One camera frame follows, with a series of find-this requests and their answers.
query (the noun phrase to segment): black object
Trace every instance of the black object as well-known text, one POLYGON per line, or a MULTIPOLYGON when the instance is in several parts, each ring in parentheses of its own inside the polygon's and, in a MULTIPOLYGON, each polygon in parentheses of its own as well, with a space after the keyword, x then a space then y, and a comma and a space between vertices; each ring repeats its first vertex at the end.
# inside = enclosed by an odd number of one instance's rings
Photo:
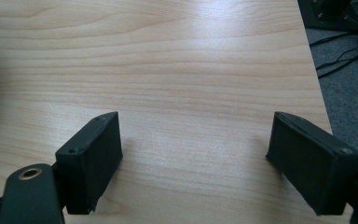
POLYGON ((276 112, 267 158, 316 215, 342 215, 349 203, 351 223, 358 223, 358 150, 303 118, 276 112))
POLYGON ((358 31, 351 0, 297 0, 306 28, 358 31))
POLYGON ((65 206, 69 214, 89 214, 122 157, 118 113, 92 119, 56 152, 52 166, 30 165, 7 179, 0 224, 63 223, 65 206))

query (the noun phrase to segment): light wood surface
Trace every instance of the light wood surface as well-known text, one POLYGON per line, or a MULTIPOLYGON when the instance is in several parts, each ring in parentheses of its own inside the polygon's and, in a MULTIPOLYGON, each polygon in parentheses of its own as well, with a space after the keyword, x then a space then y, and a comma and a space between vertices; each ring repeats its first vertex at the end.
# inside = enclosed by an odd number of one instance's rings
POLYGON ((109 111, 124 159, 67 223, 348 223, 265 159, 274 111, 330 130, 296 0, 0 1, 0 196, 109 111))

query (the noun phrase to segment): table top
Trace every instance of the table top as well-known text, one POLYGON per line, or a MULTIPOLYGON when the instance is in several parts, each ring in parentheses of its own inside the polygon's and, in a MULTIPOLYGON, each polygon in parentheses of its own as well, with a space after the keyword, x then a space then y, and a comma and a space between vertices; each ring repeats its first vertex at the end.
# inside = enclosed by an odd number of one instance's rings
POLYGON ((296 0, 0 1, 0 196, 110 111, 123 161, 67 223, 348 223, 265 159, 274 111, 330 131, 296 0))

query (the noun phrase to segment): black base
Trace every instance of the black base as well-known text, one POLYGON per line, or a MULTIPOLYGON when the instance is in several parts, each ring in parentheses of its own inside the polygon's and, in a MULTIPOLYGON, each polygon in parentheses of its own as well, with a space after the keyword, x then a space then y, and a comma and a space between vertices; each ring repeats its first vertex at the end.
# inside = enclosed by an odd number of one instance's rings
POLYGON ((315 4, 312 0, 297 0, 305 28, 358 31, 358 21, 351 5, 343 13, 344 16, 328 17, 315 13, 315 4))

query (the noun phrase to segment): wooden table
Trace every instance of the wooden table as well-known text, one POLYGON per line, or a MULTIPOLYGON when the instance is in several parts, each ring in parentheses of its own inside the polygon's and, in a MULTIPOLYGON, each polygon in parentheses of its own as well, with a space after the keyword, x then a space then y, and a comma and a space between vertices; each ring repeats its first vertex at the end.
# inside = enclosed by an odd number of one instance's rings
POLYGON ((265 159, 274 111, 330 130, 296 0, 0 1, 0 196, 109 111, 124 159, 67 223, 348 223, 265 159))

